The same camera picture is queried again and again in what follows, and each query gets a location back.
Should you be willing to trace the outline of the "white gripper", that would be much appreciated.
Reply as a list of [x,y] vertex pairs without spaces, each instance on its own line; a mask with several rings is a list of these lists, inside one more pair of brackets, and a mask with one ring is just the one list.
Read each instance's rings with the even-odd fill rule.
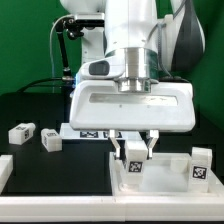
[[124,66],[111,59],[85,63],[71,101],[70,126],[75,130],[109,131],[108,139],[120,159],[118,131],[148,131],[148,158],[159,131],[187,132],[195,125],[193,89],[189,83],[159,82],[149,93],[121,92],[117,78]]

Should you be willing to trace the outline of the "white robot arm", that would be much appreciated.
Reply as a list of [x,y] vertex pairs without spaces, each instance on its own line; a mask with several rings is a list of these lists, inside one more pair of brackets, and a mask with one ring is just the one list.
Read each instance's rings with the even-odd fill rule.
[[150,157],[161,132],[195,125],[193,87],[174,77],[205,50],[192,0],[170,0],[158,17],[155,0],[60,0],[84,31],[69,123],[75,130],[143,131]]

